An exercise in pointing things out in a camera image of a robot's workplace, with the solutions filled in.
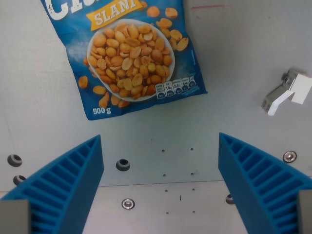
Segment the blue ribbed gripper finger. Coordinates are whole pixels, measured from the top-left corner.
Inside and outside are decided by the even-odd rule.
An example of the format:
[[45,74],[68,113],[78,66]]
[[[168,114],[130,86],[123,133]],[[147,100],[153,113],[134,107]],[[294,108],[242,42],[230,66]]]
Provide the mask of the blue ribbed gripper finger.
[[103,172],[97,135],[48,163],[2,200],[30,203],[33,234],[81,234]]
[[218,168],[250,234],[297,234],[297,196],[312,180],[280,159],[219,134]]

